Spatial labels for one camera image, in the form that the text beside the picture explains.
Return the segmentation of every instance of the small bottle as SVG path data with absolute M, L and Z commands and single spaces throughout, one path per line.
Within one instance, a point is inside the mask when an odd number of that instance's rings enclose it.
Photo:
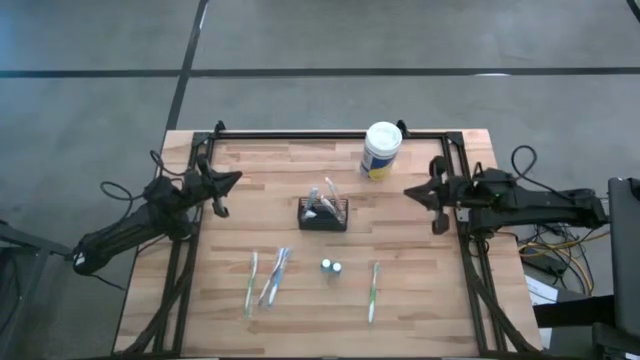
M 320 270 L 321 270 L 322 272 L 325 272 L 325 273 L 330 273 L 330 272 L 332 272 L 332 271 L 333 271 L 333 268 L 332 268 L 332 266 L 331 266 L 331 265 L 332 265 L 332 264 L 331 264 L 331 260 L 329 260 L 329 259 L 324 259 L 324 260 L 322 260 L 322 262 L 320 263 Z
M 339 262 L 333 263 L 333 265 L 331 265 L 331 270 L 334 274 L 340 275 L 340 273 L 342 272 L 342 264 L 340 264 Z

